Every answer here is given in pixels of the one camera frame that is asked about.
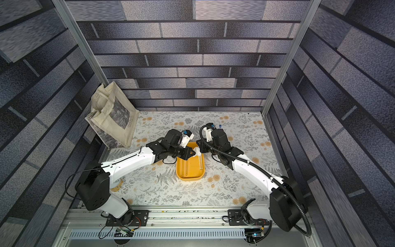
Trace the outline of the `white wipe cloth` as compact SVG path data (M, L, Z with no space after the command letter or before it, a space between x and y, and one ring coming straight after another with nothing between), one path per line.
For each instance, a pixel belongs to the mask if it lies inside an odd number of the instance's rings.
M199 155L201 154L201 153L199 153L199 152L197 151L196 147L194 147L193 151L195 152L194 157L195 157L195 156L199 156Z

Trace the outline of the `yellow plastic tray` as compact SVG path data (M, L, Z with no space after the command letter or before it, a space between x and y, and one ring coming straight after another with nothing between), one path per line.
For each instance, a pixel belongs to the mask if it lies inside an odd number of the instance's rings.
M190 147L192 149L194 149L194 147L197 147L198 145L196 144L196 142L190 142L188 143L187 147ZM188 176L184 177L184 173L183 173L183 168L184 168L184 164L185 164L185 160L181 159L181 158L177 158L177 163L176 163L176 174L179 177L179 179L183 180L183 181L197 181L200 180L203 175L205 174L205 162L204 162L204 155L202 154L202 158L203 158L203 170L200 170L200 166L199 166L199 157L198 156L193 156L191 158L189 158L188 161Z

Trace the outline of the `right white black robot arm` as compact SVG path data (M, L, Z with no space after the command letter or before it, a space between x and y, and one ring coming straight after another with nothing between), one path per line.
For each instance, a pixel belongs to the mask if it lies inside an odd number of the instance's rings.
M271 220L288 232L296 228L305 236L312 235L306 213L308 208L302 198L297 182L291 178L278 177L253 163L244 152L230 144L215 146L213 141L197 141L202 153L216 155L220 162L253 182L268 197L266 201L250 199L241 207L241 220L247 224L253 221Z

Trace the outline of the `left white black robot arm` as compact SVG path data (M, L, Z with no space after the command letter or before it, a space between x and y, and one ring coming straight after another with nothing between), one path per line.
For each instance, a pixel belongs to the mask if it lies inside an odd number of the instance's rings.
M131 206L111 192L119 179L169 156L188 160L199 155L201 153L198 147L193 149L188 146L166 145L164 141L151 142L116 160L93 163L92 168L82 172L75 190L88 211L101 210L116 219L131 218L134 215Z

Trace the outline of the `beige canvas tote bag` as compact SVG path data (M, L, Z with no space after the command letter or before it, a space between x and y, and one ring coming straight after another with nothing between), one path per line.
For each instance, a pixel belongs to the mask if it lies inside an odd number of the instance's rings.
M116 82L100 85L91 96L91 112L85 117L108 149L131 147L139 110Z

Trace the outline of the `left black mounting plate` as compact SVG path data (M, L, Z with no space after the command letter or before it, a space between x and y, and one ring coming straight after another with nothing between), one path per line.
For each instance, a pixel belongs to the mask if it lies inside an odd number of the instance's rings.
M106 226L120 226L120 227L141 227L146 226L149 216L149 210L134 210L133 212L127 211L124 216L117 219L109 215L106 220Z

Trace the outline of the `black mounting plate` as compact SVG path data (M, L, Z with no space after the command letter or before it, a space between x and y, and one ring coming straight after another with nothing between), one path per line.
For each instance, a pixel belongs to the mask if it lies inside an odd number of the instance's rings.
M149 210L134 210L133 212L127 211L124 216L117 219L109 215L106 220L106 226L120 226L120 227L141 227L146 226L149 216Z
M230 226L269 226L270 221L265 219L253 219L247 211L228 210L227 211L228 223Z

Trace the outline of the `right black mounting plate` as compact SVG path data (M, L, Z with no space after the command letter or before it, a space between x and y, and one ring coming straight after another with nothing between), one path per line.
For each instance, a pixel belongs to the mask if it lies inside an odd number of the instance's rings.
M270 221L265 219L253 219L247 211L228 210L227 211L228 223L230 226L269 226Z

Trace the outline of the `left green circuit board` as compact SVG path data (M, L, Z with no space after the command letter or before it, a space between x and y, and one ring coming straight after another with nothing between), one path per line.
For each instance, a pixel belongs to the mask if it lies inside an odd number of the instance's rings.
M134 236L134 231L129 229L129 228L117 228L114 237L133 237Z

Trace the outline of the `green circuit board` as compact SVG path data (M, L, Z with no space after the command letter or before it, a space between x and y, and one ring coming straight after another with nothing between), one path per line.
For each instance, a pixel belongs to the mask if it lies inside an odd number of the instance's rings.
M244 234L245 241L249 244L256 244L265 238L264 232L257 228L247 228Z
M134 231L129 229L129 228L117 228L114 237L133 237L134 236Z

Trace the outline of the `right green circuit board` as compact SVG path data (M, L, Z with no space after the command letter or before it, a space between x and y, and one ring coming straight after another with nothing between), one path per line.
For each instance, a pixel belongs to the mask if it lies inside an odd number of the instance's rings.
M244 234L245 241L249 244L256 244L265 238L264 232L257 228L247 228Z

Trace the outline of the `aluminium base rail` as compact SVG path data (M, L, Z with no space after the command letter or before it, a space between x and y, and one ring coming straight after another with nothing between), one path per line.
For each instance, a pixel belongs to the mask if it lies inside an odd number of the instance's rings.
M269 226L268 216L247 223L243 220L240 207L208 207L208 206L136 206L134 216L127 227L149 228L252 228ZM118 221L107 218L102 211L72 209L67 213L61 229L94 229L108 230L122 226Z

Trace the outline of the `left aluminium frame post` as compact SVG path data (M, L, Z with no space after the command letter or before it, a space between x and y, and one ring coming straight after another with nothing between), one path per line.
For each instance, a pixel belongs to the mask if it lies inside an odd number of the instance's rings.
M92 49L90 48L86 38L84 37L66 2L64 0L52 0L52 3L54 4L56 10L58 11L60 17L72 34L73 38L75 39L77 45L81 49L83 55L85 56L86 60L88 61L100 83L108 85L109 82L102 68L100 67L94 53L92 52Z

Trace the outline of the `aluminium frame post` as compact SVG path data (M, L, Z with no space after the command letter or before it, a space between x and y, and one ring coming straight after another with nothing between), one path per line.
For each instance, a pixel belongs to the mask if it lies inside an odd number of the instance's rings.
M108 85L109 82L102 68L100 67L94 53L92 52L92 49L90 48L86 38L84 37L66 2L64 0L52 0L52 3L54 4L56 10L58 11L60 17L72 34L73 38L75 39L77 45L81 49L83 55L85 56L86 60L88 61L100 83Z
M286 58L283 62L283 65L281 66L281 68L277 74L277 77L274 81L274 84L269 92L269 95L265 101L264 107L261 112L263 117L267 116L267 114L270 110L270 107L273 104L274 98L278 92L278 89L286 77L286 72L288 71L291 62L297 53L297 50L301 44L301 41L303 40L303 37L305 36L306 31L307 31L308 27L310 26L310 24L313 20L313 17L319 8L320 3L321 3L321 0L312 0L309 2L307 12L304 14L303 19L301 20L298 31L292 41L289 51L286 54Z

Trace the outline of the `right aluminium frame post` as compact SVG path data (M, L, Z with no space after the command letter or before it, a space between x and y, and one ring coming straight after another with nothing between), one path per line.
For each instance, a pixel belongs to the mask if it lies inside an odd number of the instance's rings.
M308 27L310 26L310 24L313 20L313 17L319 8L320 3L321 3L321 0L312 0L309 2L307 12L304 14L303 19L301 20L298 31L292 41L289 51L286 54L286 58L283 62L283 65L281 66L281 68L277 74L277 77L274 81L274 84L269 92L269 95L265 101L264 107L261 112L263 117L267 116L267 114L270 110L270 107L273 104L274 98L278 92L278 89L286 77L286 72L288 71L291 62L297 53L297 50L301 44L301 41L303 40L303 37L305 36L306 31L307 31Z

